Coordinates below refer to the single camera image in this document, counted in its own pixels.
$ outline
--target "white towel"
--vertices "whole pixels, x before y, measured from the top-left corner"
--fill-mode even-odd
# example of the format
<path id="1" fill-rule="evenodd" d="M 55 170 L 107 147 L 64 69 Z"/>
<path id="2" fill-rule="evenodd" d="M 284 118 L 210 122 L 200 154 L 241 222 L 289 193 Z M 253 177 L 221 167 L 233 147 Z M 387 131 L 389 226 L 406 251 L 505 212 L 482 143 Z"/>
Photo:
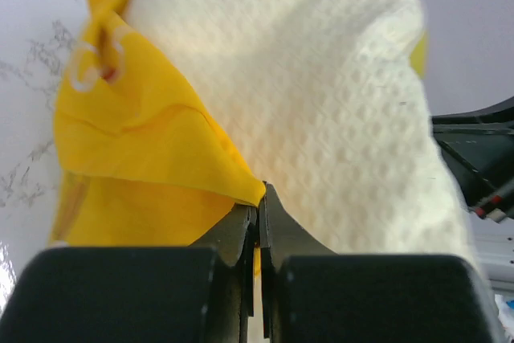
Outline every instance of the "white towel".
<path id="1" fill-rule="evenodd" d="M 125 18 L 327 247 L 477 267 L 409 65 L 419 0 L 132 0 Z"/>

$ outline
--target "marble countertop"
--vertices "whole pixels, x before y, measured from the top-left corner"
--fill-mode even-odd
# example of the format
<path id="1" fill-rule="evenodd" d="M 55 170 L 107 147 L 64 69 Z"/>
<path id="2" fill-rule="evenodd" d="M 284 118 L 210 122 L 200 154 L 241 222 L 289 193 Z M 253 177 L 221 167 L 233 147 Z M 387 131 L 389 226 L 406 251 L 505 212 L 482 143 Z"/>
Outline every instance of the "marble countertop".
<path id="1" fill-rule="evenodd" d="M 490 9 L 489 0 L 481 0 L 481 10 L 488 15 L 483 26 L 468 14 L 460 16 L 462 10 L 455 9 L 449 0 L 426 1 L 434 26 L 430 30 L 434 49 L 430 50 L 427 77 L 433 111 L 449 112 L 448 104 L 456 106 L 455 111 L 463 110 L 466 95 L 475 96 L 469 108 L 512 96 L 511 88 L 504 86 L 496 96 L 490 96 L 489 91 L 481 91 L 480 82 L 493 73 L 500 74 L 496 83 L 512 82 L 512 77 L 507 80 L 504 76 L 511 75 L 512 56 L 504 63 L 501 60 L 508 59 L 509 52 L 514 54 L 514 34 L 512 27 L 507 27 L 512 25 L 514 15 L 508 18 L 512 7 L 504 7 L 514 4 L 514 0 L 495 0 L 496 9 Z M 16 275 L 47 242 L 59 184 L 51 124 L 55 91 L 88 11 L 85 0 L 0 0 L 0 15 L 1 312 Z M 471 27 L 482 31 L 471 43 L 465 38 L 478 33 L 463 33 L 459 28 L 467 20 L 473 21 L 468 23 Z M 470 61 L 471 51 L 475 56 Z M 482 74 L 477 76 L 476 66 L 469 63 L 479 63 Z"/>

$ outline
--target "yellow cloth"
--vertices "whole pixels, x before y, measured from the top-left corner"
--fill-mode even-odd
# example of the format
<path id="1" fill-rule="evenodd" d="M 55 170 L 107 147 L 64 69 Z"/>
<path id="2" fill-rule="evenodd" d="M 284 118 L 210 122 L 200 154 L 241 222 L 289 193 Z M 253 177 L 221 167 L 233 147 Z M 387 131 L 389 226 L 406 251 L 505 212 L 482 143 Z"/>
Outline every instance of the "yellow cloth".
<path id="1" fill-rule="evenodd" d="M 91 20 L 63 75 L 51 241 L 188 245 L 235 202 L 257 206 L 264 195 L 187 80 L 123 21 L 127 1 L 89 0 Z"/>

